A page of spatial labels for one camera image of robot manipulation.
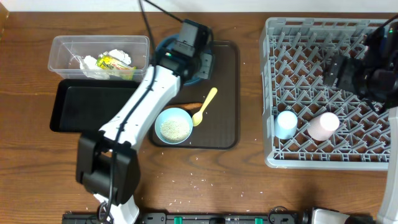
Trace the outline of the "pink plastic cup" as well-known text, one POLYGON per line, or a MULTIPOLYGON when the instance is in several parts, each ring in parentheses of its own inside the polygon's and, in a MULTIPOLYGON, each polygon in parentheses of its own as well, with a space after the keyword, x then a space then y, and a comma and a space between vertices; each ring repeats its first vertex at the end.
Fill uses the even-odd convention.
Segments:
POLYGON ((326 141, 338 129, 340 121, 336 114, 323 113, 310 121, 308 134, 317 141, 326 141))

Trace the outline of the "light blue plastic cup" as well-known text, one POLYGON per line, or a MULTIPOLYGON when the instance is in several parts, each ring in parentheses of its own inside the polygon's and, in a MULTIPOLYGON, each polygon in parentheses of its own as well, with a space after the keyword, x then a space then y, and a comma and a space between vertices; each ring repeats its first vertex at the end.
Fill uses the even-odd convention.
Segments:
POLYGON ((279 139, 291 139, 297 130, 298 118, 291 111, 283 111, 278 114, 274 123, 275 136, 279 139))

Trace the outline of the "colourful snack wrapper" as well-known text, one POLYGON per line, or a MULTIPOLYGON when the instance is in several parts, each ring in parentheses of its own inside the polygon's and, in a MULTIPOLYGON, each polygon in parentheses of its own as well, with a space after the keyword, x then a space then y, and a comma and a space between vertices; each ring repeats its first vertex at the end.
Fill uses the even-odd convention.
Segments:
POLYGON ((96 61, 96 66, 107 70, 110 75, 120 77, 124 80, 132 80, 136 69, 109 55, 100 57, 96 61))

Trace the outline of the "white paper napkin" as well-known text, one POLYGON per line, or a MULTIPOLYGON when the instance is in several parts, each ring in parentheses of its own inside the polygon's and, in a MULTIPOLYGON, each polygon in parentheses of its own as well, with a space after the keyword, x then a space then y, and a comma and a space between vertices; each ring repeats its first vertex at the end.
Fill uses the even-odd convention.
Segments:
POLYGON ((103 52, 102 54, 99 54, 97 58, 94 58, 90 55, 87 55, 84 58, 81 56, 77 57, 76 59, 80 63, 80 69, 83 70, 83 73, 85 74, 85 76, 87 76, 89 78, 98 79, 98 80, 109 80, 111 78, 111 76, 113 76, 113 75, 110 75, 107 70, 103 70, 96 66, 96 61, 103 55, 112 56, 112 57, 124 62, 125 64, 133 67, 132 59, 127 53, 125 53, 122 50, 113 49, 109 52, 103 52))

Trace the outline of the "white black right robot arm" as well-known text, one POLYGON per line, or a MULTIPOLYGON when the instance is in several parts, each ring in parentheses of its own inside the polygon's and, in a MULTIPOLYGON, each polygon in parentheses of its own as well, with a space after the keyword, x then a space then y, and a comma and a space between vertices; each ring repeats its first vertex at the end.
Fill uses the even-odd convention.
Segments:
POLYGON ((397 223, 397 16, 366 36, 364 58, 338 55, 323 72, 323 84, 348 91, 379 114, 388 112, 391 152, 377 223, 397 223))

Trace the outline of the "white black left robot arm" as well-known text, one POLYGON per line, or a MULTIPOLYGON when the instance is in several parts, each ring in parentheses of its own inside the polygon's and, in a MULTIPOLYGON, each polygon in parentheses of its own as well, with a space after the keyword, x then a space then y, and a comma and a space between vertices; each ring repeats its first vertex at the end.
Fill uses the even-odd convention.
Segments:
POLYGON ((189 19, 180 23, 174 46, 153 50, 144 79, 121 110, 98 132, 78 140, 76 181, 100 200, 97 223, 135 223, 138 150, 162 109, 200 71, 211 50, 211 28, 189 19))

